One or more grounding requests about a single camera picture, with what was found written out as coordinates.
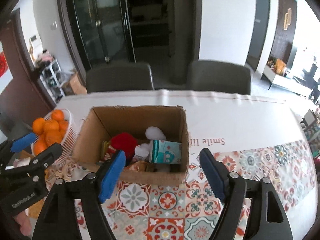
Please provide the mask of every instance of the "bolt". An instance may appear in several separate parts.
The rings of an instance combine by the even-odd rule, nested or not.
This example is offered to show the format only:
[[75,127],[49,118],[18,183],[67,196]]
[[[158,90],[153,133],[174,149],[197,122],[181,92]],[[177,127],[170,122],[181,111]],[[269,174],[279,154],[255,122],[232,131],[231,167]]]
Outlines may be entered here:
[[94,179],[96,177],[96,174],[94,172],[90,172],[88,175],[87,175],[87,178],[88,179]]
[[64,181],[63,179],[59,178],[56,180],[55,184],[60,185],[63,183],[63,181]]
[[269,178],[267,178],[267,177],[263,177],[263,178],[262,178],[262,181],[263,181],[264,183],[266,183],[266,184],[269,184],[269,183],[271,182],[271,180],[270,180]]
[[232,178],[234,178],[234,179],[236,179],[236,178],[239,177],[239,174],[236,173],[236,172],[234,172],[234,171],[232,171],[232,172],[229,173],[229,176],[232,177]]

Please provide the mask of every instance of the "fruit basket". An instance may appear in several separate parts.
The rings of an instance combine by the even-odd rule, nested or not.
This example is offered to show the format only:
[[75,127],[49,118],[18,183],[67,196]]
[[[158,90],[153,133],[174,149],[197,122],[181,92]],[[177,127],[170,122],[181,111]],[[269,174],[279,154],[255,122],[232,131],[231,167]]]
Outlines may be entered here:
[[[68,121],[69,124],[68,124],[68,128],[66,129],[66,133],[60,143],[62,146],[62,155],[60,158],[58,158],[54,162],[54,164],[62,163],[68,156],[70,156],[72,154],[73,146],[76,143],[76,139],[77,139],[77,135],[78,135],[78,133],[75,129],[74,118],[73,118],[71,112],[67,109],[60,109],[60,110],[64,113],[64,119],[66,121]],[[51,119],[51,114],[52,114],[52,111],[50,113],[48,113],[44,117],[44,119],[46,121]],[[35,155],[34,151],[33,151],[33,146],[37,142],[37,140],[34,143],[32,143],[32,145],[31,145],[31,150],[32,150],[33,155]]]

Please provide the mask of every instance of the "gray chair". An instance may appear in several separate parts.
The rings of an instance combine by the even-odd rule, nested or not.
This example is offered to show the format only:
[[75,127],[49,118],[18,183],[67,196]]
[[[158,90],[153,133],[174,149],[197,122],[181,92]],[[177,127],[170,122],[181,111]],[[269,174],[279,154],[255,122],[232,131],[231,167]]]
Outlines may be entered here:
[[147,63],[114,62],[87,72],[87,92],[154,90],[152,73]]
[[189,65],[187,90],[251,94],[252,76],[244,66],[210,60],[194,61]]

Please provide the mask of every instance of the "teal package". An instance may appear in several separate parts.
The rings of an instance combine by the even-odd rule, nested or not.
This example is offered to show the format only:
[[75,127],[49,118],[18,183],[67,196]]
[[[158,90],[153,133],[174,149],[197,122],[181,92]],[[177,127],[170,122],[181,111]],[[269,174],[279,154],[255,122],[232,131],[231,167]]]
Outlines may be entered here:
[[181,143],[152,140],[151,163],[181,163]]

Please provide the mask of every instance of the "orange fruit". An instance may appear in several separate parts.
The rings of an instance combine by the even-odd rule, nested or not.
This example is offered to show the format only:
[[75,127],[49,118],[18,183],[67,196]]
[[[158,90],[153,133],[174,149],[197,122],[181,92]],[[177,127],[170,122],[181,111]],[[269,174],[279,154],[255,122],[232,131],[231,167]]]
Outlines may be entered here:
[[66,135],[66,130],[64,130],[64,129],[61,129],[60,130],[60,133],[61,133],[61,136],[62,136],[62,138],[64,138],[64,136]]
[[47,133],[49,130],[59,130],[59,124],[56,120],[45,121],[43,131]]
[[51,119],[60,122],[64,120],[64,113],[60,109],[53,110],[51,114]]
[[61,143],[62,135],[58,130],[49,130],[45,135],[45,142],[48,146],[51,146],[54,143]]
[[37,118],[32,123],[32,130],[36,135],[40,135],[43,133],[45,119],[44,118]]
[[69,126],[69,122],[68,121],[62,120],[62,121],[59,122],[60,130],[67,130],[68,126]]
[[39,135],[37,141],[45,141],[45,133]]
[[47,144],[43,140],[36,141],[33,145],[33,153],[37,156],[39,153],[43,152],[47,149]]

